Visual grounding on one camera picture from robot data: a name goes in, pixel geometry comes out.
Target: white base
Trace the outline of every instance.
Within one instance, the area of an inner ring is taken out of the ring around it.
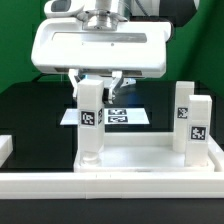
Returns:
[[[211,137],[209,157],[215,172],[1,173],[0,199],[224,198],[224,153]]]
[[[208,158],[206,166],[184,166],[185,154],[172,150],[173,133],[106,133],[104,150],[97,166],[80,165],[75,172],[192,172],[214,171]]]

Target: green background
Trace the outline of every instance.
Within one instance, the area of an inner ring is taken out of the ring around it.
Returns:
[[[30,55],[36,30],[45,19],[46,1],[1,1],[0,92],[40,74]],[[194,18],[175,29],[167,44],[167,72],[159,80],[200,80],[224,97],[223,0],[201,0]]]

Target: white block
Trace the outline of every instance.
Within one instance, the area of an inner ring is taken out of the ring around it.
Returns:
[[[95,165],[104,145],[103,81],[82,80],[78,84],[78,149],[83,165]]]
[[[0,167],[6,161],[13,150],[12,137],[10,135],[0,136]]]
[[[208,164],[211,108],[210,96],[189,96],[185,166],[207,166]]]
[[[177,82],[174,112],[173,150],[185,152],[189,95],[194,94],[194,82]]]

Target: black cable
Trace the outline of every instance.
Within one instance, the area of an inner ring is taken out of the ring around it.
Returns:
[[[143,14],[144,14],[145,16],[150,16],[150,15],[145,11],[145,9],[143,8],[143,6],[142,6],[142,4],[141,4],[141,2],[140,2],[139,0],[135,0],[135,2],[136,2],[136,4],[138,5],[138,7],[141,9],[141,11],[143,12]]]
[[[62,74],[46,74],[46,73],[41,73],[37,77],[35,77],[31,82],[38,82],[42,77],[47,77],[47,76],[59,76]]]

